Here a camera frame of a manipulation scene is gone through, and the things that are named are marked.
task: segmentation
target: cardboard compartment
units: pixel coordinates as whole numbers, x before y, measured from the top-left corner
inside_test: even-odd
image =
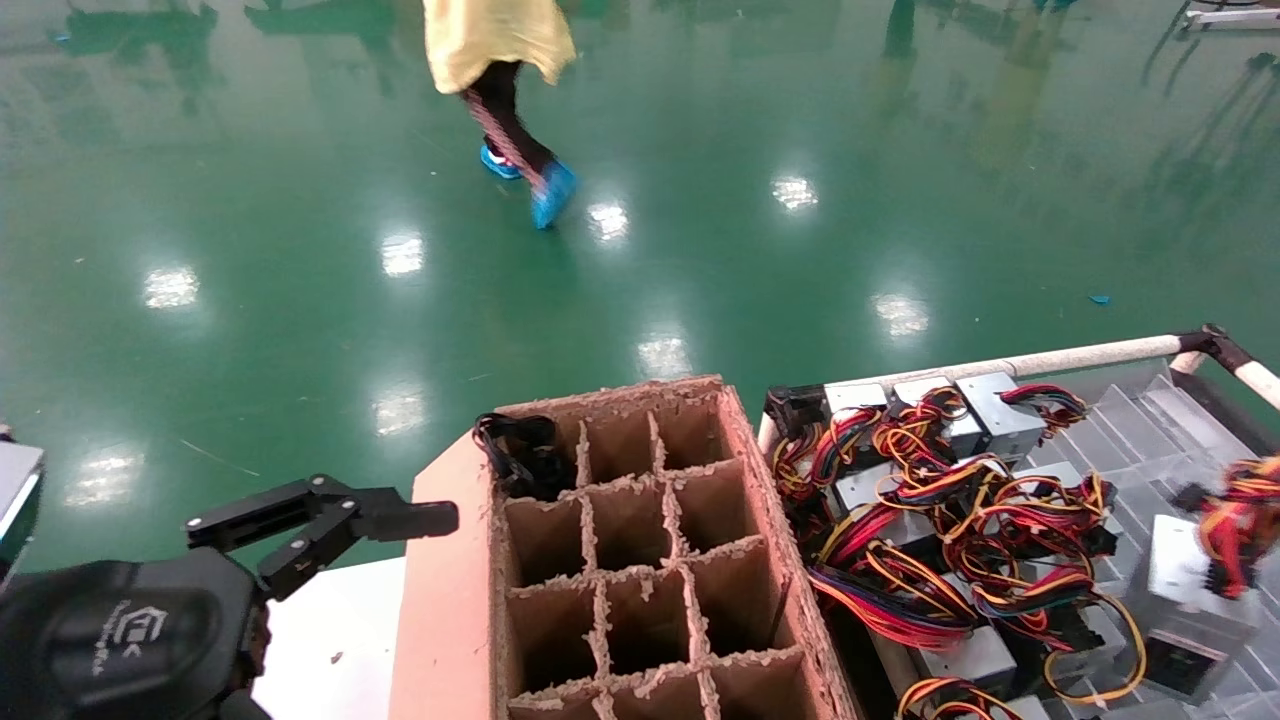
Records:
[[[750,657],[712,669],[721,720],[817,720],[803,656]]]
[[[689,661],[684,591],[685,580],[673,570],[637,574],[607,587],[611,675]]]
[[[602,720],[591,698],[566,701],[562,707],[511,706],[511,720]]]
[[[613,715],[618,720],[703,720],[698,675],[687,673],[667,676],[648,694],[640,697],[635,688],[614,693]]]
[[[724,546],[690,561],[698,606],[707,618],[712,655],[786,648],[795,630],[760,542]],[[795,588],[786,588],[787,594]]]
[[[600,570],[662,566],[671,556],[663,527],[662,489],[653,478],[616,483],[588,493],[595,519],[595,557]]]
[[[595,676],[586,639],[595,624],[594,598],[590,583],[508,596],[517,673],[508,685],[512,697]]]
[[[590,482],[608,483],[654,470],[649,413],[632,410],[586,420]]]
[[[511,528],[512,587],[544,583],[586,569],[582,555],[582,502],[512,500],[504,505]]]
[[[662,405],[654,418],[667,450],[667,470],[710,465],[730,457],[714,397],[696,404]]]
[[[760,532],[744,487],[742,462],[730,460],[673,479],[680,532],[690,550],[705,552]]]

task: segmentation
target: cardboard grid insert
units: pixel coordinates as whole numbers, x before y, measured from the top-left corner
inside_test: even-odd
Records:
[[[499,411],[556,420],[577,479],[556,502],[495,496],[498,717],[856,716],[731,387]]]

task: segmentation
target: yellow coat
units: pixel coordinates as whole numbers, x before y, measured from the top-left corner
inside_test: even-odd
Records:
[[[466,90],[494,60],[521,60],[556,85],[576,55],[556,0],[422,0],[435,88]]]

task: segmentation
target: cardboard box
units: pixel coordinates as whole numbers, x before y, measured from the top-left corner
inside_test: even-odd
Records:
[[[408,543],[394,720],[860,716],[732,387],[499,411],[556,420],[577,487],[500,497],[468,437],[419,475],[463,527]]]

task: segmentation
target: wire harness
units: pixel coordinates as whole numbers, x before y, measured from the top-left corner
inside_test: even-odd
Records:
[[[1050,439],[1065,428],[1084,419],[1088,405],[1075,393],[1048,383],[1032,383],[1000,393],[1007,405],[1032,407],[1044,420],[1044,436]]]
[[[1238,600],[1280,538],[1280,456],[1233,462],[1222,482],[1221,495],[1188,486],[1174,503],[1201,514],[1199,543],[1211,560],[1206,587]]]
[[[486,413],[476,418],[471,439],[489,457],[507,497],[544,502],[573,489],[576,468],[556,446],[556,423],[543,415],[511,418]]]

